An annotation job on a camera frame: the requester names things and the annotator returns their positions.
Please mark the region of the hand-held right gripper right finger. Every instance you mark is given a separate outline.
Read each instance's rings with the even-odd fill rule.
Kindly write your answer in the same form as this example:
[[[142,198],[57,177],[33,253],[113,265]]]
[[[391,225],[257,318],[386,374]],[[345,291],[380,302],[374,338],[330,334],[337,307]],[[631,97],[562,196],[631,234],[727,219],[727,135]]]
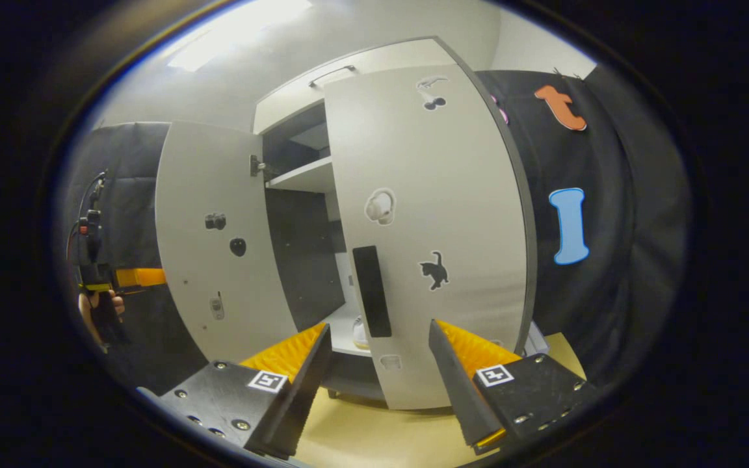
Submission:
[[[519,356],[440,320],[431,320],[428,346],[462,436],[477,455],[555,432],[598,395],[547,354]]]

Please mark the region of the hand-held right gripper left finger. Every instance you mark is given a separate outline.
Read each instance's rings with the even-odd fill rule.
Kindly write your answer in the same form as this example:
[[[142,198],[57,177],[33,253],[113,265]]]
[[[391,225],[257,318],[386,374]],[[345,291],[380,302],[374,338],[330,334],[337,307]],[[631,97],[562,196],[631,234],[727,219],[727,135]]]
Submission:
[[[320,323],[241,363],[214,359],[153,403],[214,445],[286,460],[296,453],[331,353],[331,328]]]

